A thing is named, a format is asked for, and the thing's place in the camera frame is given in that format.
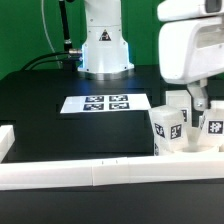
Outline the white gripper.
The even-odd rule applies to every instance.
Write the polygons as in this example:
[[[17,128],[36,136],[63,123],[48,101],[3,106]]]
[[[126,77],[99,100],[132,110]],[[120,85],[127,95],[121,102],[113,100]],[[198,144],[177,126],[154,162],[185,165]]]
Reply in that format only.
[[[224,72],[224,0],[164,0],[157,15],[164,23],[158,39],[160,73],[168,83],[189,83],[194,109],[204,111],[204,78]]]

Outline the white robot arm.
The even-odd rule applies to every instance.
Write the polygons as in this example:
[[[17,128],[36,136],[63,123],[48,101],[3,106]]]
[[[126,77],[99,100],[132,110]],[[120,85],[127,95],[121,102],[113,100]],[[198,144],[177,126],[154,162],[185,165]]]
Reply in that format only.
[[[115,79],[134,67],[122,36],[121,0],[84,0],[87,38],[82,73]],[[164,0],[157,7],[163,23],[158,36],[160,74],[185,84],[194,108],[208,107],[207,79],[224,73],[224,0]]]

